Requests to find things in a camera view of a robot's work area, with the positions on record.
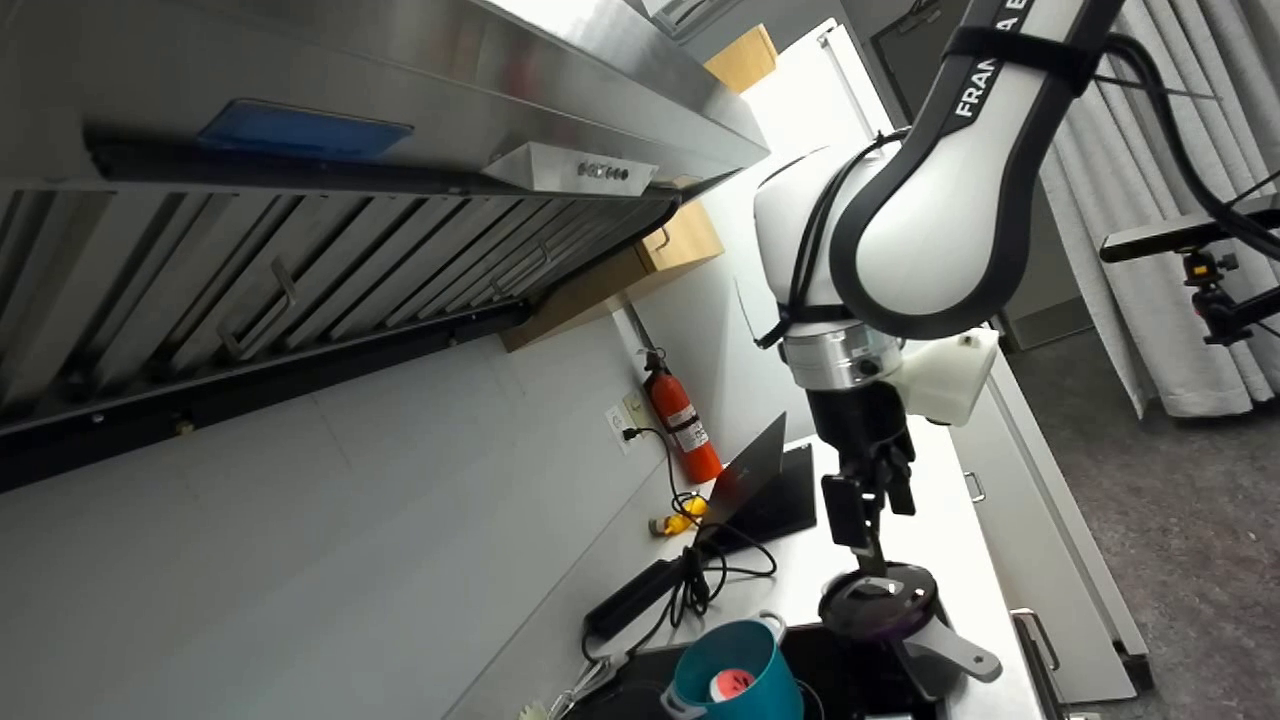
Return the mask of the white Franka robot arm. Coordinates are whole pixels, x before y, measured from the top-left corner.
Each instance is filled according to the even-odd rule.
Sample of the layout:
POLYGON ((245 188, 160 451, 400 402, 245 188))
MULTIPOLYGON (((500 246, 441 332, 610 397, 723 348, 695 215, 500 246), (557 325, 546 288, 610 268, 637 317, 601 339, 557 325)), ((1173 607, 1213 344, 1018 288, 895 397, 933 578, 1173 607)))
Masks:
POLYGON ((986 320, 1023 281, 1030 184, 1068 110, 1115 57, 1161 128, 1167 83, 1115 27, 1124 0, 966 0, 913 123, 829 141, 766 173, 753 195, 776 295, 763 344, 838 451, 825 479, 830 540, 885 561, 879 521, 906 516, 913 435, 960 423, 992 374, 986 320))

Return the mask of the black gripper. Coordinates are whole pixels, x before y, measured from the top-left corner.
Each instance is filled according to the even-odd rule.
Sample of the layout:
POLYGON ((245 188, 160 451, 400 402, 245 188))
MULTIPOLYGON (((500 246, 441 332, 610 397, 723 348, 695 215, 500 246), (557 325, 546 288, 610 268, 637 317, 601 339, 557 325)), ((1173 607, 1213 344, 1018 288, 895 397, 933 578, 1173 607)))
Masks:
POLYGON ((830 540, 855 549, 865 574, 885 574, 879 513, 913 516, 913 431, 893 386, 807 397, 817 435, 838 458, 825 476, 830 540))

